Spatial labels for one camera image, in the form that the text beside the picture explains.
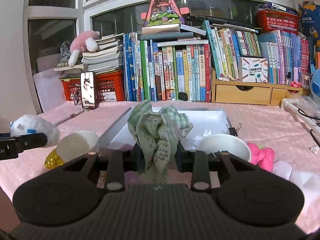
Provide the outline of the white fluffy plush toy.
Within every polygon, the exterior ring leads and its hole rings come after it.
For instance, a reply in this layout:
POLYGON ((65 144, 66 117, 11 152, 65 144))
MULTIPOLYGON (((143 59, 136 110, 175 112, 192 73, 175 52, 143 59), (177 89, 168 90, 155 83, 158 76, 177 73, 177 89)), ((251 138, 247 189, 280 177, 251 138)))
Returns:
POLYGON ((10 123, 10 135, 12 137, 36 133, 46 135, 48 141, 45 147, 57 145, 60 139, 60 131, 57 127, 39 116, 26 114, 10 123))

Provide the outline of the green floral cloth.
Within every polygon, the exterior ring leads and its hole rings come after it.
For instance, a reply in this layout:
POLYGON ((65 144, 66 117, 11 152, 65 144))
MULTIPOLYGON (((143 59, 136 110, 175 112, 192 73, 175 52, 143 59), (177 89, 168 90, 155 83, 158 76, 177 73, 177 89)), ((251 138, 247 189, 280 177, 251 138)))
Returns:
POLYGON ((145 100, 132 109, 127 126, 144 157, 142 179, 147 183, 166 183, 168 165, 176 154, 178 143, 194 127, 188 116, 179 113, 173 105, 154 112, 151 101, 145 100))

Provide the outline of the pink and green flower plush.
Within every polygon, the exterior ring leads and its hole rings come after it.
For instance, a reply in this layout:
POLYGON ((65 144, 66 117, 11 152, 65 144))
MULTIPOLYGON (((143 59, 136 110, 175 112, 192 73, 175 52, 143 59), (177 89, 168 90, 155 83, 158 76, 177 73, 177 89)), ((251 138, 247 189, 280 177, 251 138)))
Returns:
POLYGON ((258 145, 253 143, 247 143, 247 146, 251 151, 250 163, 252 163, 253 165, 257 165, 268 172, 271 172, 275 157, 274 150, 269 147, 259 147, 258 145))

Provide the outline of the white bubble wrap block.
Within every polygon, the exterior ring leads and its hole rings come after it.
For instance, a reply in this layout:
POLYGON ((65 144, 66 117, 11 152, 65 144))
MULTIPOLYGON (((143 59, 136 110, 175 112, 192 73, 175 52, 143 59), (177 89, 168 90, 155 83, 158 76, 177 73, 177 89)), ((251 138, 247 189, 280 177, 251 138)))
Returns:
POLYGON ((319 175, 293 170, 289 181, 296 184, 304 194, 306 209, 319 198, 319 175))

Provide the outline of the white paper origami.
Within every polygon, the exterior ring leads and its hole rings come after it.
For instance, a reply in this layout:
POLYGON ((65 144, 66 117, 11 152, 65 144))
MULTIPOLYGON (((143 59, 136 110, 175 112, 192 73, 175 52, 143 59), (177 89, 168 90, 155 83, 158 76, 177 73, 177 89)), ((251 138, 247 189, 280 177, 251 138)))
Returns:
POLYGON ((203 134, 202 136, 197 135, 197 136, 193 139, 192 147, 193 147, 193 148, 196 148, 196 146, 199 144, 199 142, 200 142, 204 137, 207 137, 207 136, 210 136, 210 135, 212 135, 211 130, 205 130, 205 131, 204 131, 204 134, 203 134))

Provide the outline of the purple plush toy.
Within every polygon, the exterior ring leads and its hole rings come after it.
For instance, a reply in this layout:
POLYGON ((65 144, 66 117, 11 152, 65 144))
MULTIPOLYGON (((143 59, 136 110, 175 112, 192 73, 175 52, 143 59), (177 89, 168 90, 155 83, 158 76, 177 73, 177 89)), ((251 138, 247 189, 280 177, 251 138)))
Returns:
POLYGON ((142 179, 140 178, 140 174, 145 170, 145 159, 142 150, 138 144, 125 144, 123 150, 125 152, 129 151, 128 154, 123 154, 126 188, 133 184, 141 184, 142 179))

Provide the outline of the yellow sequin pouch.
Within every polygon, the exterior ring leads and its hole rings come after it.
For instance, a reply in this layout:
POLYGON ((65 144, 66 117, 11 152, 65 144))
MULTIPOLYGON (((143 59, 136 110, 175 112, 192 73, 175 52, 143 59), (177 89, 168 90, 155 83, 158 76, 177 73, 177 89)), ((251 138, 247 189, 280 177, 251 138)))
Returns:
POLYGON ((52 170, 59 166, 62 166, 64 163, 65 162, 63 161, 63 159, 57 154, 56 149, 54 149, 46 157, 44 166, 45 168, 52 170))

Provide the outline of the paper cup with cat drawing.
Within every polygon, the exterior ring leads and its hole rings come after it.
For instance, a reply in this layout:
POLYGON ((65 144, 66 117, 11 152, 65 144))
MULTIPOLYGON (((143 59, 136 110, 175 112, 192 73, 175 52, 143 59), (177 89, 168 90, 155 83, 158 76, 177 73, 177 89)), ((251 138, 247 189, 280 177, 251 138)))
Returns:
POLYGON ((244 141, 228 134, 214 134, 203 137, 197 144, 197 150, 206 154, 229 152, 247 162, 250 162, 252 157, 251 150, 244 141))

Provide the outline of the wooden drawer organizer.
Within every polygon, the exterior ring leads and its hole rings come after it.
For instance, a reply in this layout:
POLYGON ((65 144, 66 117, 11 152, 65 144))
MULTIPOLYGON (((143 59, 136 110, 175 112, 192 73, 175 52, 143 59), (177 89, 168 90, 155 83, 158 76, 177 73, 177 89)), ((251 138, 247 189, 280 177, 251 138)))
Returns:
POLYGON ((212 71, 212 102, 250 105, 281 105, 284 98, 310 95, 310 90, 287 85, 220 81, 212 71))

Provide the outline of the crumpled white wrapper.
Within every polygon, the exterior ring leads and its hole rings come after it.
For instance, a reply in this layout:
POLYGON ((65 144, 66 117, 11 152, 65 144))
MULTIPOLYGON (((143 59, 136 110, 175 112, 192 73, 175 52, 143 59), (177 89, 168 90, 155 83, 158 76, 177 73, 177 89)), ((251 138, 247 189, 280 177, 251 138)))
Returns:
POLYGON ((313 153, 313 154, 317 154, 320 152, 320 147, 317 146, 317 145, 313 145, 310 147, 310 151, 313 153))

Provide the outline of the pink bunny plush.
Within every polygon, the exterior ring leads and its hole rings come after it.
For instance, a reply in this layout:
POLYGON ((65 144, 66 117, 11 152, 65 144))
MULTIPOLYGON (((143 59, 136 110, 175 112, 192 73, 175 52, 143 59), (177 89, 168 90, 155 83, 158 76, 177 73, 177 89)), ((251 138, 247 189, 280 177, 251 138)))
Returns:
POLYGON ((80 33, 71 43, 71 55, 68 60, 68 65, 73 67, 83 53, 96 52, 98 50, 97 40, 99 37, 100 33, 98 31, 88 30, 80 33))

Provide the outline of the blue Stitch plush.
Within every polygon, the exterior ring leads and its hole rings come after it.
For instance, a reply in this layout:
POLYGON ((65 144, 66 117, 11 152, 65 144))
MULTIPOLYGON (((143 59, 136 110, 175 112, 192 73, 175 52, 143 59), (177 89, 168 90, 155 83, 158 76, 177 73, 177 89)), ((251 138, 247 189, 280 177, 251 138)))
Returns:
POLYGON ((314 100, 319 101, 320 97, 320 70, 316 69, 314 61, 310 61, 310 81, 309 87, 311 90, 311 95, 314 100))

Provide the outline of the triangular paper house model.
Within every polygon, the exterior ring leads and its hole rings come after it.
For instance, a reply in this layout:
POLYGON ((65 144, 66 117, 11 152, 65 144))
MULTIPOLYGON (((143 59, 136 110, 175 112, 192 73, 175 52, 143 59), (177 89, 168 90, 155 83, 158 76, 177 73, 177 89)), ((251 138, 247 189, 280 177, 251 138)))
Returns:
POLYGON ((150 0, 143 27, 185 24, 175 0, 150 0))

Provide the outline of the red basket on top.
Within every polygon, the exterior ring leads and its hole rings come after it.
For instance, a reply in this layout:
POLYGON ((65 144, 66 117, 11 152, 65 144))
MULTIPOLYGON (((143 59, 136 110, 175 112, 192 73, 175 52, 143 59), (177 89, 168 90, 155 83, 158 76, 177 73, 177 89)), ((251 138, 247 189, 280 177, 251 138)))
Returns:
POLYGON ((299 17, 287 12, 260 10, 255 13, 262 32, 273 30, 298 34, 299 17))

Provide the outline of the white PVC pipe frame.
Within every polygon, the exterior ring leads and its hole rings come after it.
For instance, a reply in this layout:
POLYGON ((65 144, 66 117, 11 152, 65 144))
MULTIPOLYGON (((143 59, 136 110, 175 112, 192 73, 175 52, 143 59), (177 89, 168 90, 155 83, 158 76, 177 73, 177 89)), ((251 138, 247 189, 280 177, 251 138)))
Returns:
POLYGON ((281 108, 285 111, 291 111, 296 116, 301 118, 317 135, 319 135, 319 123, 316 122, 316 118, 308 116, 300 108, 293 104, 293 99, 284 98, 281 101, 281 108))

